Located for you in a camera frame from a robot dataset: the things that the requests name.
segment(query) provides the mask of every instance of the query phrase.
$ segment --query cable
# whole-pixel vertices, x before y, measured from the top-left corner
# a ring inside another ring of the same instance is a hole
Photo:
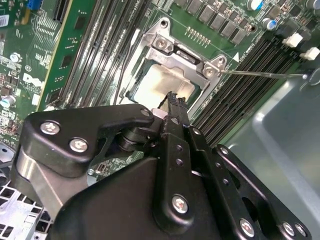
[[[136,42],[136,40],[137,40],[137,38],[138,38],[139,33],[140,33],[140,29],[136,29],[135,32],[134,32],[134,34],[133,34],[133,36],[132,36],[129,50],[128,50],[128,52],[127,52],[127,54],[125,55],[125,58],[124,58],[124,60],[123,60],[122,68],[121,68],[121,71],[120,71],[120,77],[119,77],[119,80],[118,80],[118,84],[117,84],[117,86],[116,86],[116,91],[115,91],[115,96],[114,96],[114,100],[113,100],[113,105],[117,105],[117,100],[118,100],[119,92],[120,92],[120,89],[121,89],[121,84],[122,84],[122,81],[123,81],[123,78],[124,78],[126,69],[127,69],[127,67],[128,67],[129,61],[130,61],[130,56],[131,56],[131,52],[132,52],[132,49],[133,49],[133,45],[135,44],[135,42]]]

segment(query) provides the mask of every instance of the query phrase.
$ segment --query electrolytic capacitor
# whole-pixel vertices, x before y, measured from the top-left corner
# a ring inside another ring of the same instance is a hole
[[[262,20],[262,26],[268,31],[272,31],[277,27],[277,22],[275,20],[271,20],[270,18],[266,17],[265,19]]]
[[[10,106],[14,105],[16,103],[16,98],[12,95],[4,97],[0,101],[0,105],[4,108],[9,108]]]

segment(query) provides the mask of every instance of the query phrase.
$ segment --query capacitor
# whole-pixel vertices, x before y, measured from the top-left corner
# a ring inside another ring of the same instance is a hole
[[[268,31],[272,31],[277,27],[277,21],[271,20],[270,18],[266,17],[262,20],[262,26]]]
[[[308,9],[318,10],[320,9],[320,0],[307,0],[305,6]]]
[[[0,105],[4,108],[9,108],[10,106],[14,105],[16,103],[16,98],[12,95],[4,97],[0,101]]]
[[[264,2],[262,0],[248,0],[246,6],[249,11],[256,11],[262,8]]]

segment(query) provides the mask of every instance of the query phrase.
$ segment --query surface-mount component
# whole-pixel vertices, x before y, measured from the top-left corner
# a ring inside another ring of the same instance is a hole
[[[265,18],[262,20],[262,26],[268,30],[272,31],[277,27],[277,21],[271,20],[270,18]]]
[[[311,47],[308,51],[305,53],[301,53],[300,57],[303,59],[307,59],[309,61],[313,61],[316,59],[316,57],[320,54],[320,50],[317,47]]]
[[[227,25],[224,27],[224,29],[222,30],[221,34],[225,37],[230,37],[231,34],[234,32],[234,30],[236,29],[236,25],[233,22],[228,22]]]
[[[268,17],[271,19],[276,19],[279,14],[281,13],[281,9],[278,6],[273,6],[270,8],[269,12],[268,12]]]
[[[208,23],[213,14],[214,10],[209,5],[207,5],[205,6],[203,12],[200,14],[199,20],[201,22]]]
[[[242,29],[240,29],[236,34],[235,36],[231,39],[231,42],[236,44],[236,45],[239,45],[242,40],[245,38],[246,36],[246,32]]]
[[[296,17],[300,14],[301,12],[301,8],[298,6],[298,5],[294,5],[293,8],[290,10],[290,14],[293,16],[293,17]]]
[[[303,37],[299,33],[294,33],[282,41],[283,44],[295,48],[302,41]]]
[[[201,7],[202,3],[203,2],[201,0],[192,0],[192,2],[190,3],[190,5],[189,5],[189,7],[187,9],[188,13],[190,13],[192,15],[195,15],[196,12]]]
[[[226,20],[225,17],[222,16],[220,13],[218,13],[215,16],[215,18],[214,18],[213,22],[211,23],[210,27],[212,29],[219,30],[221,28],[221,26],[224,24],[225,20]]]
[[[249,11],[260,10],[263,5],[264,5],[264,2],[262,0],[248,0],[246,2],[246,6]]]
[[[320,9],[320,0],[307,0],[305,6],[308,9],[318,10]]]

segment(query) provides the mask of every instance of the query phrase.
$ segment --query white label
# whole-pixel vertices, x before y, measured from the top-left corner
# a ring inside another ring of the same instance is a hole
[[[9,15],[0,16],[0,28],[8,26],[9,23]]]
[[[39,100],[40,100],[40,95],[33,94],[32,103],[31,104],[34,105],[34,106],[38,106]]]

